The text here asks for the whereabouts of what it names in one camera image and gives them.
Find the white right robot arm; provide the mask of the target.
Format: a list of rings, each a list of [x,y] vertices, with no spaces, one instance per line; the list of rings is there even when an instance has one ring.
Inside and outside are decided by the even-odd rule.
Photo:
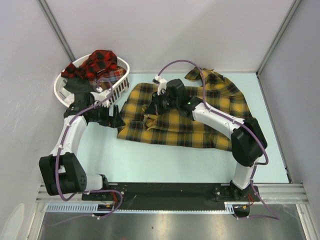
[[[196,96],[191,97],[180,79],[166,81],[157,75],[152,82],[157,90],[152,94],[147,114],[164,115],[176,110],[180,116],[205,124],[231,141],[236,169],[229,192],[232,199],[242,201],[249,194],[258,159],[267,155],[268,144],[257,119],[235,117]]]

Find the yellow plaid long sleeve shirt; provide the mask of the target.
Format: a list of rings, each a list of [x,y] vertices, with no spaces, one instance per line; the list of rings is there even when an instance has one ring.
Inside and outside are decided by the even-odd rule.
[[[227,77],[212,69],[202,70],[206,102],[229,115],[248,119],[252,116],[244,94]],[[163,115],[146,115],[157,87],[139,83],[130,92],[121,109],[124,127],[117,138],[146,144],[232,150],[231,141],[219,131],[200,122],[182,117],[175,109]]]

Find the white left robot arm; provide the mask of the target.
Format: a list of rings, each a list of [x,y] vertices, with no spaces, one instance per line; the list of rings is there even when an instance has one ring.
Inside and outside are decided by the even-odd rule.
[[[119,107],[113,105],[110,113],[109,100],[96,100],[93,93],[74,95],[74,101],[63,114],[63,128],[56,146],[38,164],[44,186],[50,196],[91,193],[100,200],[110,196],[111,188],[104,174],[88,175],[77,155],[83,133],[90,123],[117,129],[123,127]]]

